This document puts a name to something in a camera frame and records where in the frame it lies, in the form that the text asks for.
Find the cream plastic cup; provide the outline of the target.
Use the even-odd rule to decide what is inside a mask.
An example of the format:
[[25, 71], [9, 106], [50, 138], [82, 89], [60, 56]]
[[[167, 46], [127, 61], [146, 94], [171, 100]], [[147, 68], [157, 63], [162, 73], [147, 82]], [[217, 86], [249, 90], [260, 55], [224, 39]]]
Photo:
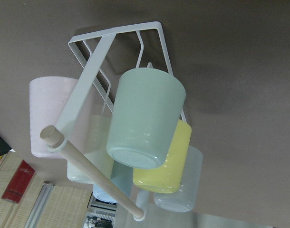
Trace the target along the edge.
[[[107, 178], [111, 177], [114, 165], [114, 160], [106, 151], [110, 122], [110, 117], [92, 115], [84, 152], [84, 156]], [[92, 180], [69, 162], [67, 164], [67, 178], [77, 183], [94, 184]]]

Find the pink plastic cup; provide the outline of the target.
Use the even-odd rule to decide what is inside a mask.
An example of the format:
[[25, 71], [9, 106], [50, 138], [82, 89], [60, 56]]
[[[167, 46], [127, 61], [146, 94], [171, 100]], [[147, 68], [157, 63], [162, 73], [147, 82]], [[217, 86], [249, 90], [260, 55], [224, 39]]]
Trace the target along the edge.
[[[48, 152], [40, 132], [48, 125], [56, 125], [78, 80], [61, 76], [46, 76], [29, 84], [30, 142], [31, 153], [39, 158], [61, 159], [56, 152]], [[95, 89], [91, 89], [70, 136], [70, 142], [85, 152], [88, 124], [92, 115]]]

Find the green plastic cup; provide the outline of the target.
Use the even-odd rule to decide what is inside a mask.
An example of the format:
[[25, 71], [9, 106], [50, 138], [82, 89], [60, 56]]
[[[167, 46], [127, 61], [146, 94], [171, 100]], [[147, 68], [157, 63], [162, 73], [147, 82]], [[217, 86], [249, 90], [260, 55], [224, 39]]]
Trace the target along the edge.
[[185, 101], [182, 83], [154, 68], [135, 68], [119, 79], [106, 149], [117, 162], [153, 169], [167, 156]]

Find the red box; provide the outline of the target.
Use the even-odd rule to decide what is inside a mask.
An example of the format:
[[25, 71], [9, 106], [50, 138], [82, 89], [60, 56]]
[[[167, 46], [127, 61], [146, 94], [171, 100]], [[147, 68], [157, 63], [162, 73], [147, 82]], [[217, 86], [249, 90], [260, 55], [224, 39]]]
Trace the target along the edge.
[[34, 169], [22, 160], [1, 198], [13, 203], [20, 203], [34, 174]]

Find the aluminium frame post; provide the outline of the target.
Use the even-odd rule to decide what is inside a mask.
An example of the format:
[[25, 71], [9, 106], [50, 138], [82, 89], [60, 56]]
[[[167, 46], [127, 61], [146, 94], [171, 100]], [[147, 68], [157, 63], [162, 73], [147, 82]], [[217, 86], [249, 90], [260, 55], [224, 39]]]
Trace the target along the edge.
[[41, 217], [41, 214], [45, 208], [45, 205], [52, 193], [54, 185], [52, 183], [44, 183], [41, 191], [34, 203], [34, 206], [31, 210], [29, 218], [25, 224], [24, 228], [36, 228]]

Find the grey plastic cup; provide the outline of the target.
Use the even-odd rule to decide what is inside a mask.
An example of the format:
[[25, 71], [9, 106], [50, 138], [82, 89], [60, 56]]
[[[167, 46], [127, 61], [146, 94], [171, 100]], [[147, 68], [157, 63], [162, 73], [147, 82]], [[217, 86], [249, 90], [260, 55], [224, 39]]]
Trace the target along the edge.
[[171, 212], [188, 212], [194, 209], [202, 171], [203, 154], [189, 146], [179, 190], [175, 193], [155, 193], [155, 204]]

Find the blue plastic cup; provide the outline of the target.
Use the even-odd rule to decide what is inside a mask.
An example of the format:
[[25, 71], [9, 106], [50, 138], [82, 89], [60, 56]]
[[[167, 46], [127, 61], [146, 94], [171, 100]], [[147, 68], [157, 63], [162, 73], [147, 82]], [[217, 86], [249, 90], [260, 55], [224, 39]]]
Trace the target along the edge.
[[[133, 168], [114, 161], [111, 175], [111, 182], [118, 187], [127, 197], [130, 197], [132, 189]], [[108, 193], [101, 189], [98, 185], [93, 185], [93, 196], [103, 202], [117, 203]]]

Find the yellow plastic cup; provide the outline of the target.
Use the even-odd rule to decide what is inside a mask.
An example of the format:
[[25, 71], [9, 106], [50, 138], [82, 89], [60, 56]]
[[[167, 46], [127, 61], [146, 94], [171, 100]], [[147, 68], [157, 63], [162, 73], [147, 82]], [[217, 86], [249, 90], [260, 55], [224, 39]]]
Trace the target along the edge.
[[133, 184], [140, 189], [170, 194], [178, 191], [184, 171], [192, 129], [179, 120], [163, 165], [155, 169], [133, 170]]

